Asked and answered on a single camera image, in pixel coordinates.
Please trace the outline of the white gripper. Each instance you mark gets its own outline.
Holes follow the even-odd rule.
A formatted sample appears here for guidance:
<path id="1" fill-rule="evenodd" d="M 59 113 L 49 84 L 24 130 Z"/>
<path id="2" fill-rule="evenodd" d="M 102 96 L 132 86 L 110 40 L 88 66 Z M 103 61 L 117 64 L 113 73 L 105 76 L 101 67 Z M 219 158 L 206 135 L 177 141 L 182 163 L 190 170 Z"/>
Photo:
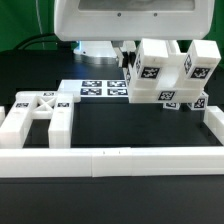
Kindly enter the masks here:
<path id="1" fill-rule="evenodd" d="M 54 32 L 63 41 L 112 41 L 119 67 L 133 65 L 134 41 L 192 40 L 210 31 L 215 0 L 55 0 Z"/>

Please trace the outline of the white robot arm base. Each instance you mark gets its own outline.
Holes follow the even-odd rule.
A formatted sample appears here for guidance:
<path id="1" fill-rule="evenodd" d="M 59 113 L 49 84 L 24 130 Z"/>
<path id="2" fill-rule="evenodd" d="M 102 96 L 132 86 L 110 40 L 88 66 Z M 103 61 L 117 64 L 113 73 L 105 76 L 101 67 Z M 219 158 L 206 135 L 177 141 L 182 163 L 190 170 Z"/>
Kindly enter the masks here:
<path id="1" fill-rule="evenodd" d="M 76 61 L 95 64 L 118 64 L 117 55 L 112 47 L 112 41 L 80 41 L 74 49 Z"/>

